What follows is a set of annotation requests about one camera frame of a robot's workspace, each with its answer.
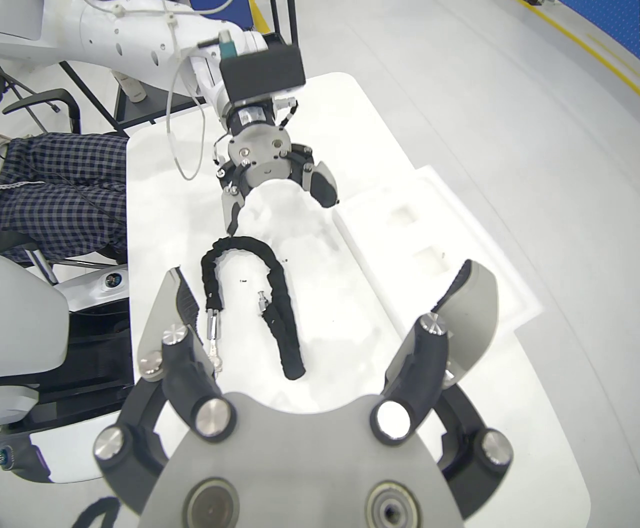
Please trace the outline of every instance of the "white workbench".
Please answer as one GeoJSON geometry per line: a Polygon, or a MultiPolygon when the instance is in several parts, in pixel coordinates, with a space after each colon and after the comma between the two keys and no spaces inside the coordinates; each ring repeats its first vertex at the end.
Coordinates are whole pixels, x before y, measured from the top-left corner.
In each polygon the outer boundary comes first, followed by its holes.
{"type": "MultiPolygon", "coordinates": [[[[343,202],[413,173],[413,166],[355,80],[345,74],[310,79],[287,130],[310,145],[332,170],[343,202]]],[[[200,113],[172,118],[180,161],[193,171],[199,153],[200,113]]],[[[206,145],[221,134],[207,111],[206,145]]],[[[181,179],[163,124],[137,132],[127,150],[127,210],[131,330],[134,356],[167,270],[181,266],[204,307],[200,259],[225,236],[221,189],[205,151],[200,175],[181,179]]],[[[369,282],[322,210],[292,182],[252,191],[238,235],[264,240],[283,262],[307,374],[284,378],[278,350],[259,317],[257,292],[269,292],[266,268],[239,252],[219,267],[225,309],[220,354],[224,392],[244,392],[273,408],[321,412],[382,389],[383,373],[401,341],[369,282]]],[[[205,335],[201,309],[198,332],[205,335]]],[[[501,488],[467,525],[584,528],[589,495],[555,413],[512,333],[503,335],[461,382],[488,426],[504,432],[515,460],[501,488]]],[[[169,408],[157,427],[173,452],[186,428],[169,408]]],[[[430,417],[419,434],[438,456],[440,425],[430,417]]]]}

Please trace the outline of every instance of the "robotic arm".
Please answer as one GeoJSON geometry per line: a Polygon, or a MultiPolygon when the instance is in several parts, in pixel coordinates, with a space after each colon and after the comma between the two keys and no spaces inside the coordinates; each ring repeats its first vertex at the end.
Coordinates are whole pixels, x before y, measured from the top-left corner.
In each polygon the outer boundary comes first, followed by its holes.
{"type": "Polygon", "coordinates": [[[160,0],[0,0],[0,56],[39,63],[88,62],[183,95],[200,95],[233,136],[218,171],[225,228],[233,234],[249,192],[292,179],[323,206],[337,203],[335,180],[312,149],[291,142],[278,96],[305,84],[297,47],[269,48],[256,31],[160,0]]]}

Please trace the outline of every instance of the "cable connector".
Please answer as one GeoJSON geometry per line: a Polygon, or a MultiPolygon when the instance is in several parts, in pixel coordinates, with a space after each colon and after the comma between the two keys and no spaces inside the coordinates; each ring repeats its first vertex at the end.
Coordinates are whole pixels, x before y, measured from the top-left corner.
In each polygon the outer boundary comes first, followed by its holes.
{"type": "Polygon", "coordinates": [[[113,13],[114,15],[116,15],[117,18],[121,19],[124,15],[127,14],[127,12],[125,11],[125,8],[122,4],[116,4],[113,6],[113,9],[111,10],[111,13],[113,13]]]}
{"type": "Polygon", "coordinates": [[[238,55],[236,51],[236,45],[231,38],[231,32],[228,29],[223,29],[218,34],[220,41],[220,59],[228,59],[230,57],[236,57],[238,55]]]}
{"type": "Polygon", "coordinates": [[[168,12],[164,15],[164,19],[168,26],[177,26],[178,19],[175,17],[175,13],[168,12]]]}
{"type": "Polygon", "coordinates": [[[264,311],[267,309],[267,306],[269,306],[269,301],[264,296],[264,291],[259,291],[258,295],[260,296],[258,300],[258,306],[260,307],[260,312],[264,313],[264,311]]]}
{"type": "Polygon", "coordinates": [[[293,108],[298,104],[298,100],[295,97],[287,97],[286,99],[275,99],[273,101],[273,107],[278,110],[283,110],[285,108],[293,108]]]}

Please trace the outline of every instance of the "plaid pants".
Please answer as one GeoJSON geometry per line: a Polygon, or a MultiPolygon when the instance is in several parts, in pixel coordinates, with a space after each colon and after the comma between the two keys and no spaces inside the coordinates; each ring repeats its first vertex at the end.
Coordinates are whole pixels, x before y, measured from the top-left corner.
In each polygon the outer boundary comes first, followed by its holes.
{"type": "MultiPolygon", "coordinates": [[[[0,229],[33,238],[48,259],[66,259],[110,245],[126,254],[127,138],[43,134],[15,139],[0,170],[0,229]]],[[[2,253],[28,261],[24,250],[2,253]]]]}

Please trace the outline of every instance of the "floor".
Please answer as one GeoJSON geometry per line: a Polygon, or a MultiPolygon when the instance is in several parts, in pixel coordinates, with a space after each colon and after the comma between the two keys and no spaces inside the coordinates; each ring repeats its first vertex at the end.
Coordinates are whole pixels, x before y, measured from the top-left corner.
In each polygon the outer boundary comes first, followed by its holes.
{"type": "MultiPolygon", "coordinates": [[[[258,4],[269,12],[266,0],[258,4]]],[[[517,334],[582,470],[589,526],[635,525],[640,97],[516,0],[297,4],[307,75],[354,76],[414,166],[435,167],[544,304],[517,334]]],[[[278,5],[282,16],[286,2],[278,5]]],[[[115,81],[99,68],[78,69],[112,108],[115,81]]],[[[22,70],[20,78],[37,90],[67,86],[58,70],[22,70]]],[[[11,118],[0,118],[0,132],[37,133],[28,117],[11,118]]],[[[60,116],[48,118],[52,130],[67,130],[60,116]]],[[[83,125],[108,130],[86,105],[83,125]]],[[[108,494],[100,481],[45,494],[16,479],[6,492],[5,477],[3,496],[47,502],[0,511],[0,528],[47,519],[70,526],[108,494]]],[[[116,526],[132,525],[122,515],[116,526]]]]}

